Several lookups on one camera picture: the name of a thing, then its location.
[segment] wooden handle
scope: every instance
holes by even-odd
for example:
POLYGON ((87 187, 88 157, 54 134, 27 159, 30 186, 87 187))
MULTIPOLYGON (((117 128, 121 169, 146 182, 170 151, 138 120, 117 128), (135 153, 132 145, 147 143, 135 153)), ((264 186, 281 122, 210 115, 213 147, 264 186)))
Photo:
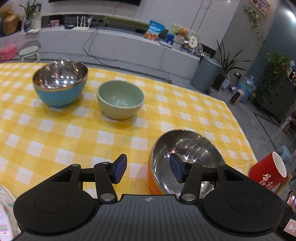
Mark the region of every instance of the wooden handle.
POLYGON ((284 182, 279 185, 279 187, 275 191, 275 194, 279 194, 291 179, 292 179, 291 173, 287 173, 287 176, 286 176, 284 182))

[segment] tile floor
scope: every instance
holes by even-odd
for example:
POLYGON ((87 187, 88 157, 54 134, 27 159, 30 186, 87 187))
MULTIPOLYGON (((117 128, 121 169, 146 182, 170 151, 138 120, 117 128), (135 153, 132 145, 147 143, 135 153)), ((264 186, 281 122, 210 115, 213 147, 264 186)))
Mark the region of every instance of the tile floor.
MULTIPOLYGON (((91 56, 79 56, 63 53, 40 53, 40 55, 42 56, 43 62, 50 62, 54 59, 78 60, 84 62, 89 67, 111 69, 142 77, 145 76, 157 81, 167 82, 169 84, 197 91, 190 84, 189 79, 136 64, 121 61, 110 61, 106 59, 100 60, 101 62, 99 63, 98 60, 91 56)), ((285 134, 284 132, 279 133, 277 136, 274 134, 279 127, 274 124, 269 115, 262 111, 257 111, 255 107, 248 102, 239 103, 235 107, 230 105, 229 100, 232 97, 232 93, 228 90, 220 90, 218 92, 211 89, 211 91, 210 96, 223 100, 228 105, 246 135, 258 161, 282 145, 285 145, 291 153, 295 150, 296 141, 291 135, 285 134)), ((296 179, 291 181, 289 185, 287 185, 279 194, 279 196, 282 199, 285 199, 288 192, 291 190, 296 192, 296 179)))

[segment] tablecloth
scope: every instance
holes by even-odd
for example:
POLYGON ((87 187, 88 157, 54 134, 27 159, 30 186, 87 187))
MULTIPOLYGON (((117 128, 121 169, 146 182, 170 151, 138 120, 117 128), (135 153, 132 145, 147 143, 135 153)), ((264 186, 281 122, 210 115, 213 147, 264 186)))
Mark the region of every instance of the tablecloth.
MULTIPOLYGON (((44 64, 0 64, 0 184, 16 197, 72 163, 82 168, 114 161, 121 153, 128 167, 114 188, 121 194, 151 194, 149 152, 172 129, 193 130, 209 139, 225 162, 248 173, 256 158, 238 122, 220 100, 178 86, 105 69, 89 68, 83 94, 57 109, 34 91, 32 75, 44 64), (145 103, 137 115, 113 120, 99 108, 98 86, 125 80, 140 87, 145 103)), ((84 190, 96 196, 94 183, 84 190)))

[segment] trash can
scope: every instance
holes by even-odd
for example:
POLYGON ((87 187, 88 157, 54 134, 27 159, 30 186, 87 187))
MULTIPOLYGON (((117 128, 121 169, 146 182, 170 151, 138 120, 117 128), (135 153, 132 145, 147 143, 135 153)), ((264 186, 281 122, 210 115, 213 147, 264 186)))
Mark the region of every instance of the trash can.
POLYGON ((197 90, 205 92, 211 87, 221 68, 222 66, 217 60, 204 56, 191 80, 191 85, 197 90))

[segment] teddy bear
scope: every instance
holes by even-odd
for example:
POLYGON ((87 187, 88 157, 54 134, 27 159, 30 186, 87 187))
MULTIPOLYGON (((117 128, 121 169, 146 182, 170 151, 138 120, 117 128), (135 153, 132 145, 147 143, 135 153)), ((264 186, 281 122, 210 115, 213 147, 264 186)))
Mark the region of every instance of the teddy bear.
POLYGON ((186 38, 185 36, 188 33, 189 33, 188 30, 186 28, 183 28, 183 27, 179 27, 178 30, 175 32, 175 34, 177 35, 177 37, 186 39, 187 41, 188 41, 188 38, 186 38))

